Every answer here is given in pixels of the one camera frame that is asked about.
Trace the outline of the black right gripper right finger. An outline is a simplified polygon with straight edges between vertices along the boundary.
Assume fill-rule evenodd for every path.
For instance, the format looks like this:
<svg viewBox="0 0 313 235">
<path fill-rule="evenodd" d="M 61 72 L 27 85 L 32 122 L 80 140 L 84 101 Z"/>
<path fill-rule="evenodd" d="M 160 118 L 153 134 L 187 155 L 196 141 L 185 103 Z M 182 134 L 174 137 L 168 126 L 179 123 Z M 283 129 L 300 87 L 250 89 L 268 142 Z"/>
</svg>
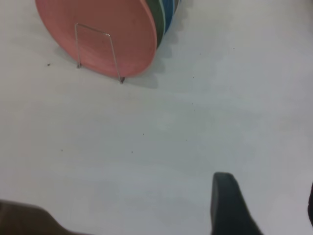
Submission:
<svg viewBox="0 0 313 235">
<path fill-rule="evenodd" d="M 308 207 L 307 207 L 308 217 L 313 227 L 313 184 L 311 186 L 311 192 L 308 200 Z"/>
</svg>

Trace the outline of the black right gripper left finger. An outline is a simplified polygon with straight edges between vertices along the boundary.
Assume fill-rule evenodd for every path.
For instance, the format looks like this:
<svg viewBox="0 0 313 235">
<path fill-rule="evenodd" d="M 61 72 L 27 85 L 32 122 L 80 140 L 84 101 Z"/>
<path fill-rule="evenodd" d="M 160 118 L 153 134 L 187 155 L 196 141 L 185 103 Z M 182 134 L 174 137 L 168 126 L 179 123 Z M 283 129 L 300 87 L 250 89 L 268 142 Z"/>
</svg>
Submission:
<svg viewBox="0 0 313 235">
<path fill-rule="evenodd" d="M 212 180 L 211 225 L 213 235 L 261 235 L 252 218 L 239 184 L 226 172 L 216 172 Z"/>
</svg>

